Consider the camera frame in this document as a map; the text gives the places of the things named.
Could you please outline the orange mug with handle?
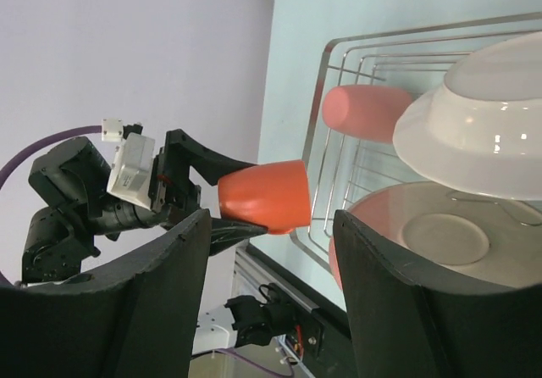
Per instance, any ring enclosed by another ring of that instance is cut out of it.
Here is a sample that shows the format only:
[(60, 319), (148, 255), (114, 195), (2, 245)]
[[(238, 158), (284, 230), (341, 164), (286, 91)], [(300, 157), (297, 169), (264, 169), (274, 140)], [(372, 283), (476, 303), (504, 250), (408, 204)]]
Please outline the orange mug with handle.
[(311, 222), (311, 198), (301, 160), (255, 165), (218, 180), (221, 216), (287, 234)]

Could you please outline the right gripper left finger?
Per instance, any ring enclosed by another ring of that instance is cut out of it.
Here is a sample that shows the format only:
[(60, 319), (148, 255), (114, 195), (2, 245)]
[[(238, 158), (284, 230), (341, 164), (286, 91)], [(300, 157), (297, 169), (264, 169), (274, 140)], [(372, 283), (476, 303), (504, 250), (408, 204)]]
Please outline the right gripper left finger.
[(65, 283), (2, 286), (2, 376), (187, 376), (210, 236), (201, 209)]

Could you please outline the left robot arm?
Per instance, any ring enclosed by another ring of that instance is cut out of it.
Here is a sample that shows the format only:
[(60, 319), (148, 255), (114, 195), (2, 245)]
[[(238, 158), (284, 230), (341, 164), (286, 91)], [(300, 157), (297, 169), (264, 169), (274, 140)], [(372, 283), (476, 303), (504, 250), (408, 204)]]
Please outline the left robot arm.
[(48, 136), (29, 146), (36, 158), (29, 184), (46, 203), (34, 214), (22, 255), (25, 284), (65, 281), (81, 263), (100, 254), (94, 239), (116, 241), (125, 231), (162, 227), (166, 231), (201, 207), (195, 170), (210, 186), (249, 168), (204, 147), (183, 130), (168, 131), (165, 143), (142, 135), (141, 125), (113, 132), (117, 144), (111, 164), (88, 139), (98, 126)]

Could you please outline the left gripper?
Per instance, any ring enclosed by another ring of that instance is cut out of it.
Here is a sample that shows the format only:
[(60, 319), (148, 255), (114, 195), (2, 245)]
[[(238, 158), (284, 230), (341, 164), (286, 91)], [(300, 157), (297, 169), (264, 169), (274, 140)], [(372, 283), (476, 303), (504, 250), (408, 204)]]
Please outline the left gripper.
[[(229, 174), (252, 167), (217, 153), (181, 129), (168, 131), (152, 162), (149, 187), (151, 210), (160, 225), (177, 225), (200, 208), (201, 187), (190, 178), (194, 169), (210, 186)], [(209, 255), (215, 256), (250, 238), (265, 235), (268, 228), (238, 220), (212, 219)]]

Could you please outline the cream and pink plate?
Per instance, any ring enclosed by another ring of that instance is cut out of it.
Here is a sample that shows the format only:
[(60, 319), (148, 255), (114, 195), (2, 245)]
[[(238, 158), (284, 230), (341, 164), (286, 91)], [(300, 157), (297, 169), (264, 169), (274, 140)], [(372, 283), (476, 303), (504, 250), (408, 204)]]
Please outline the cream and pink plate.
[(541, 282), (541, 213), (526, 203), (419, 181), (373, 192), (347, 211), (449, 270), (513, 288)]

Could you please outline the pink plastic cup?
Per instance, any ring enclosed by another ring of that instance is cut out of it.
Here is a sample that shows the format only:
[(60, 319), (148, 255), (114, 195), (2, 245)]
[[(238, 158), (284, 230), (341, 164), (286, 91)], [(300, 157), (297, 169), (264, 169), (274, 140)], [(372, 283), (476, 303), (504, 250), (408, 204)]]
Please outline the pink plastic cup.
[(322, 118), (343, 135), (391, 144), (395, 124), (411, 103), (411, 94), (398, 87), (336, 86), (324, 97)]

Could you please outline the white deep plate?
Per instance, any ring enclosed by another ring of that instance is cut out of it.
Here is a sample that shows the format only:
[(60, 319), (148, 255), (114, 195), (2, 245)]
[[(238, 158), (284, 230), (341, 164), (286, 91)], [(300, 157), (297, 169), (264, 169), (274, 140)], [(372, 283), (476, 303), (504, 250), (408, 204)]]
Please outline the white deep plate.
[(460, 192), (541, 199), (541, 34), (479, 49), (413, 102), (393, 134), (397, 156)]

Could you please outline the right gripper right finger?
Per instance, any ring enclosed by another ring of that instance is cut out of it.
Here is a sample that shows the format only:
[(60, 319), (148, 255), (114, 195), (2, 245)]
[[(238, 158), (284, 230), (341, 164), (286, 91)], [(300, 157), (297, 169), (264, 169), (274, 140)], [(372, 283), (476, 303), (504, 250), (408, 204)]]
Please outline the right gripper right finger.
[(344, 210), (334, 242), (361, 377), (540, 376), (540, 286), (448, 270)]

